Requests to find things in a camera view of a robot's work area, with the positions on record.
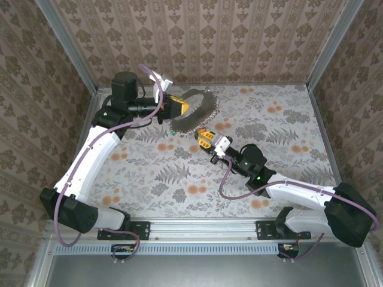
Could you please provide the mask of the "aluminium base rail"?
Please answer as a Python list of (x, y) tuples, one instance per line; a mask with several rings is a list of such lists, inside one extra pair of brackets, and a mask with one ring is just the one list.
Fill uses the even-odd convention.
[[(209, 243), (209, 242), (244, 242), (259, 240), (256, 233), (256, 221), (275, 221), (273, 218), (181, 218), (181, 219), (121, 219), (111, 221), (99, 219), (94, 225), (80, 224), (80, 229), (59, 225), (62, 240), (71, 243), (77, 236), (79, 242), (97, 240), (98, 231), (102, 229), (118, 230), (128, 221), (149, 221), (151, 231), (144, 242), (164, 243)], [(123, 243), (124, 241), (100, 240), (103, 242)]]

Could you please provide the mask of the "aluminium frame post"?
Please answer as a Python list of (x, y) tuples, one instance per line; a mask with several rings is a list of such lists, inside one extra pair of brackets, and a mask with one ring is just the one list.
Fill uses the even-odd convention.
[(364, 0), (347, 0), (345, 6), (340, 13), (337, 22), (332, 29), (327, 42), (325, 43), (321, 53), (312, 68), (311, 73), (306, 81), (306, 86), (309, 91), (313, 91), (318, 84), (322, 74), (329, 65), (331, 58), (334, 56), (341, 41), (343, 40), (348, 28), (357, 15)]
[(55, 7), (53, 0), (35, 0), (44, 17), (47, 19), (54, 34), (61, 43), (63, 49), (67, 53), (71, 63), (78, 72), (84, 85), (88, 89), (92, 97), (97, 94), (98, 84), (92, 75), (85, 57), (81, 54), (80, 49), (76, 45), (75, 37), (65, 24), (63, 17), (59, 14), (59, 10)]

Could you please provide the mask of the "black connector box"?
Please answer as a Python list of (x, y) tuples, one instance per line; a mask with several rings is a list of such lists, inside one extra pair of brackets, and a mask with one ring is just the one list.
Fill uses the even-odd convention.
[(134, 244), (111, 245), (111, 257), (116, 260), (126, 260), (131, 256), (136, 246)]
[(299, 245), (297, 243), (279, 243), (278, 244), (278, 257), (279, 258), (295, 258), (299, 253)]

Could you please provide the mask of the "floral patterned table cover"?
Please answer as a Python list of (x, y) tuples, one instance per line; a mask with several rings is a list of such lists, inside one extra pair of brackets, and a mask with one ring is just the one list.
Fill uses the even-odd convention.
[[(233, 148), (255, 144), (267, 167), (291, 179), (336, 186), (304, 84), (197, 86), (218, 97), (219, 113), (207, 123), (229, 136)], [(249, 196), (224, 199), (218, 192), (226, 171), (212, 164), (193, 135), (173, 134), (169, 122), (128, 130), (104, 161), (87, 203), (114, 207), (134, 218), (274, 217), (285, 200)], [(245, 178), (231, 174), (227, 196), (249, 192)]]

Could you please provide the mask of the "grey metal panel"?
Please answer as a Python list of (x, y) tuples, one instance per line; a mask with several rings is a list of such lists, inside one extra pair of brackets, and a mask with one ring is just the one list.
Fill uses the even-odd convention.
[(370, 244), (320, 243), (306, 258), (275, 255), (57, 255), (41, 246), (27, 287), (383, 287)]

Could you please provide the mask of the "black left base mounting plate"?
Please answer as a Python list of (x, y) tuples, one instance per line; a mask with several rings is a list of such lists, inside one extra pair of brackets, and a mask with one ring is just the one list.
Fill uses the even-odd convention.
[(149, 221), (128, 221), (122, 224), (118, 230), (102, 229), (98, 231), (98, 240), (135, 240), (136, 236), (140, 240), (148, 240), (151, 231), (151, 224)]

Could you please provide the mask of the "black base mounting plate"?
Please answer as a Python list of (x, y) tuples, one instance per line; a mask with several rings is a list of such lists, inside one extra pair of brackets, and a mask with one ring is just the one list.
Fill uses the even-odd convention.
[(256, 233), (259, 240), (294, 240), (311, 239), (310, 232), (296, 233), (285, 224), (276, 224), (275, 221), (256, 221)]
[(122, 224), (118, 230), (102, 229), (98, 231), (98, 240), (135, 240), (136, 236), (140, 240), (148, 240), (151, 231), (151, 224), (149, 221), (128, 221)]

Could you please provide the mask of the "aluminium table side rail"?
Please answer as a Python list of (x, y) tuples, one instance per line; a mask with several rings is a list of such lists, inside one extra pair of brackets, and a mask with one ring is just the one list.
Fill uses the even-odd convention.
[(80, 133), (80, 139), (78, 140), (74, 159), (67, 172), (62, 176), (62, 178), (54, 185), (54, 189), (61, 196), (61, 200), (57, 201), (54, 207), (54, 214), (56, 214), (56, 221), (59, 220), (59, 211), (63, 207), (64, 196), (66, 199), (69, 199), (70, 195), (73, 194), (76, 196), (76, 199), (79, 199), (80, 202), (85, 203), (89, 196), (89, 188), (92, 185), (91, 181), (94, 180), (95, 174), (90, 175), (90, 178), (83, 179), (81, 163), (85, 166), (85, 162), (81, 161), (81, 156), (83, 152), (87, 149), (87, 146), (95, 138), (95, 135), (91, 136), (91, 140), (88, 140), (89, 130), (92, 126), (92, 120), (95, 116), (96, 111), (99, 108), (100, 97), (95, 93), (90, 100), (90, 104), (86, 113), (84, 120), (83, 128)]
[(315, 114), (315, 117), (317, 120), (319, 130), (321, 132), (321, 137), (322, 137), (322, 140), (324, 143), (324, 147), (326, 149), (327, 157), (329, 159), (329, 163), (330, 163), (330, 166), (332, 168), (333, 177), (335, 179), (335, 182), (339, 185), (342, 182), (342, 177), (341, 177), (340, 171), (338, 169), (338, 165), (337, 165), (337, 162), (336, 162), (336, 159), (335, 159), (335, 156), (334, 156), (334, 153), (333, 153), (330, 141), (329, 141), (329, 137), (327, 135), (326, 127), (324, 125), (324, 122), (323, 122), (323, 119), (322, 119), (322, 116), (320, 113), (320, 109), (318, 107), (314, 92), (309, 88), (308, 88), (308, 94), (309, 94), (309, 98), (311, 101), (311, 105), (312, 105), (313, 110), (314, 110), (314, 114)]

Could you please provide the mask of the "black right base mounting plate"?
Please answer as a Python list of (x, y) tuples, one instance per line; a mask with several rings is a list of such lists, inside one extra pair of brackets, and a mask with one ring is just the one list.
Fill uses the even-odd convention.
[(296, 233), (285, 224), (276, 224), (275, 221), (256, 221), (256, 233), (259, 240), (294, 240), (311, 239), (310, 232)]

